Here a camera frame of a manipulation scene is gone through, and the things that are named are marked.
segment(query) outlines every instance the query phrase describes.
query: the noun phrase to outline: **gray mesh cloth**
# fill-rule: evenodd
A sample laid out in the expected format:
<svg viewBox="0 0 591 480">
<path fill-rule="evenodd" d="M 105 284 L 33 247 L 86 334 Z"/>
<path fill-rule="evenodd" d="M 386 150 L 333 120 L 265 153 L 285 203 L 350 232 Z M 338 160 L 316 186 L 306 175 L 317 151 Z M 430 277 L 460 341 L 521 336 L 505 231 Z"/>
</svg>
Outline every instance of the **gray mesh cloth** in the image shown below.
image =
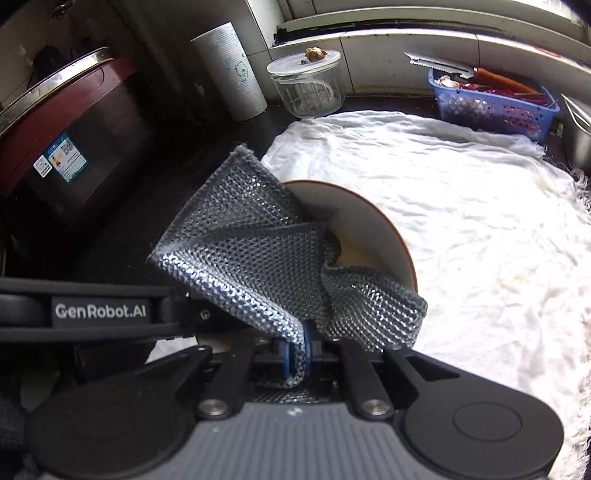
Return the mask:
<svg viewBox="0 0 591 480">
<path fill-rule="evenodd" d="M 427 303 L 365 267 L 335 267 L 322 223 L 246 147 L 232 152 L 187 202 L 150 261 L 265 333 L 293 344 L 293 376 L 304 378 L 302 320 L 367 350 L 412 346 Z"/>
</svg>

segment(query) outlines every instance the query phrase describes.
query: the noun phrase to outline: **metal pot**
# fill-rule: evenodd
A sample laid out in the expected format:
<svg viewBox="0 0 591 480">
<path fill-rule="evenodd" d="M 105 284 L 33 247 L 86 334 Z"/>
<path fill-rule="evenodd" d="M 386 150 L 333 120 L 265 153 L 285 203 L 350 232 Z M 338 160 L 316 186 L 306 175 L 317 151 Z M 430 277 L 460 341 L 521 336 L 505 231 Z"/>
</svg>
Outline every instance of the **metal pot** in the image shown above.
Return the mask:
<svg viewBox="0 0 591 480">
<path fill-rule="evenodd" d="M 564 122 L 562 141 L 571 168 L 591 176 L 591 107 L 563 95 L 569 114 Z"/>
</svg>

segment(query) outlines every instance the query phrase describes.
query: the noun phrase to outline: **paper towel roll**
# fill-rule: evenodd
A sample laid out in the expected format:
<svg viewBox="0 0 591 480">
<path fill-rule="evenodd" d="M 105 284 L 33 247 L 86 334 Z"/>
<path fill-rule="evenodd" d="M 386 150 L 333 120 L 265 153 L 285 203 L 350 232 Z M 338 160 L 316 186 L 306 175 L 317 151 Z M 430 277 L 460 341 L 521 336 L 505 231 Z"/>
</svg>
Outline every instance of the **paper towel roll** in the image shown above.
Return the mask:
<svg viewBox="0 0 591 480">
<path fill-rule="evenodd" d="M 267 102 L 231 22 L 191 40 L 234 120 L 262 113 Z"/>
</svg>

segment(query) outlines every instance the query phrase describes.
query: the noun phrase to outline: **dark countertop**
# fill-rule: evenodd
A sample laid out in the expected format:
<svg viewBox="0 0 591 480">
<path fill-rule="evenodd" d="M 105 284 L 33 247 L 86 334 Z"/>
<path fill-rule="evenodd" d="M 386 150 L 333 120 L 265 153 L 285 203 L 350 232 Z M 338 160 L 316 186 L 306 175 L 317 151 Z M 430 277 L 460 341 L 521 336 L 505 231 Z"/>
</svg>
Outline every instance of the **dark countertop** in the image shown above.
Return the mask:
<svg viewBox="0 0 591 480">
<path fill-rule="evenodd" d="M 433 118 L 439 115 L 430 99 L 347 98 L 342 111 L 355 110 L 402 111 Z M 275 137 L 296 120 L 276 103 L 245 122 L 164 133 L 156 158 L 147 162 L 131 191 L 105 214 L 96 236 L 55 280 L 170 284 L 171 280 L 146 258 L 178 211 L 235 146 L 246 143 L 262 158 Z"/>
</svg>

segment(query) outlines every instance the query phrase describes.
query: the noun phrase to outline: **bowl rim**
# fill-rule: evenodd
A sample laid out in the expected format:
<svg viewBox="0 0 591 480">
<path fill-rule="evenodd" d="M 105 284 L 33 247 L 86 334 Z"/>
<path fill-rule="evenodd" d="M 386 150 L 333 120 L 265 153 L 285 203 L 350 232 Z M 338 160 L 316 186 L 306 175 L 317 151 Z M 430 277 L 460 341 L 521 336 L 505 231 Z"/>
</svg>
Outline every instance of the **bowl rim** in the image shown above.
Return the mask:
<svg viewBox="0 0 591 480">
<path fill-rule="evenodd" d="M 413 258 L 410 255 L 410 251 L 408 250 L 408 246 L 407 246 L 406 242 L 404 241 L 404 238 L 402 238 L 402 235 L 400 235 L 400 232 L 398 231 L 398 229 L 394 226 L 394 224 L 390 221 L 390 219 L 385 215 L 385 213 L 382 210 L 380 210 L 372 202 L 370 202 L 367 198 L 363 197 L 359 193 L 354 192 L 353 190 L 350 190 L 350 189 L 343 187 L 341 185 L 338 185 L 336 183 L 332 183 L 332 182 L 324 181 L 324 180 L 306 180 L 306 179 L 286 180 L 283 182 L 283 184 L 285 184 L 285 185 L 294 184 L 294 183 L 317 183 L 317 184 L 328 185 L 329 187 L 335 187 L 335 188 L 343 190 L 344 192 L 347 192 L 347 193 L 350 193 L 351 195 L 356 196 L 360 200 L 363 200 L 371 208 L 373 208 L 384 220 L 386 220 L 386 222 L 388 222 L 388 224 L 390 225 L 390 228 L 394 232 L 395 236 L 398 237 L 398 240 L 400 240 L 400 243 L 402 244 L 402 248 L 403 248 L 404 252 L 406 253 L 406 256 L 408 258 L 408 262 L 410 264 L 411 274 L 413 275 L 414 291 L 415 291 L 415 293 L 418 293 L 417 271 L 414 268 Z"/>
</svg>

